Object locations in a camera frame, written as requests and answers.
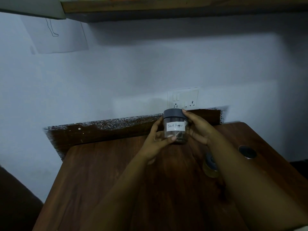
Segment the jar lid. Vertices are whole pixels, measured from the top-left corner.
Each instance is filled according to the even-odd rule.
[[[165,118],[170,118],[170,117],[178,117],[178,118],[184,118],[188,119],[182,112],[181,109],[166,109],[164,111],[164,119]]]

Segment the electrical outlet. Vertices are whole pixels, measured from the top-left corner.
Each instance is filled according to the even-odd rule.
[[[199,87],[168,91],[167,108],[197,109]]]

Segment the forearm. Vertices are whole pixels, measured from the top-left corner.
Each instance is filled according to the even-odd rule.
[[[116,184],[95,207],[81,231],[125,230],[143,180],[147,159],[137,154]]]
[[[208,147],[250,229],[286,230],[308,224],[306,212],[221,133],[212,133]]]

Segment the person's right hand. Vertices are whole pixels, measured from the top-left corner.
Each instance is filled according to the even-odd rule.
[[[216,129],[202,117],[194,113],[188,112],[185,109],[183,109],[182,111],[183,114],[188,117],[192,122],[192,125],[188,126],[187,128],[188,134],[198,142],[205,145],[208,144],[210,136],[213,132],[216,131]]]

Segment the jar with dark lid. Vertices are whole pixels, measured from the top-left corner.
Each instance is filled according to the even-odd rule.
[[[185,144],[188,139],[186,129],[188,118],[181,109],[167,109],[164,111],[164,136],[165,138],[176,136],[174,143]]]

